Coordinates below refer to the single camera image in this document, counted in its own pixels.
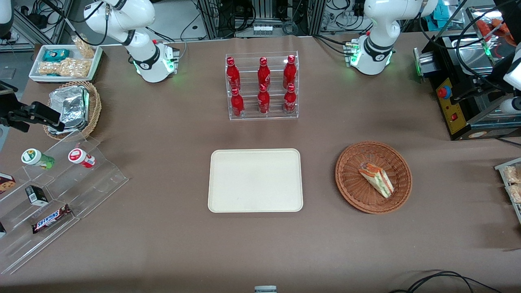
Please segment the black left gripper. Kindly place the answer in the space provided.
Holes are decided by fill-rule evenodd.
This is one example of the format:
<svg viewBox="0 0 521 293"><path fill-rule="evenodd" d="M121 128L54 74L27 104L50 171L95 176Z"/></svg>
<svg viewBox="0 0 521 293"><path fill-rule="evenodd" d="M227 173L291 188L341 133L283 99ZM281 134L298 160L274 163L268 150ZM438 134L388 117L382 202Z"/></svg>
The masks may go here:
<svg viewBox="0 0 521 293"><path fill-rule="evenodd" d="M514 97L520 97L520 89L505 80L505 77L513 73L517 68L520 68L520 61L499 61L493 67L491 74L487 76L487 80L493 85L504 88L505 90L503 91L505 92L506 89L509 89L510 93L514 94ZM460 103L463 100L487 95L493 91L495 91L494 87L484 83L458 83L451 87L450 102Z"/></svg>

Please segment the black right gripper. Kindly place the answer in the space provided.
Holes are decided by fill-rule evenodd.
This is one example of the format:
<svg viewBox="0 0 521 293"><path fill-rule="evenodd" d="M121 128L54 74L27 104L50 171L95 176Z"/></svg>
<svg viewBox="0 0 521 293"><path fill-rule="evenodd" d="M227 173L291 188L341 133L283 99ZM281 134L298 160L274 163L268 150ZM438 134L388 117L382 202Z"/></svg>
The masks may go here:
<svg viewBox="0 0 521 293"><path fill-rule="evenodd" d="M10 113L23 110L27 114L27 122L30 124L47 125L56 131L63 131L65 124L61 122L61 113L44 105L41 102L33 102L25 105L18 101L15 93L1 93L0 95L0 120L6 127L26 127L26 123L11 120Z"/></svg>

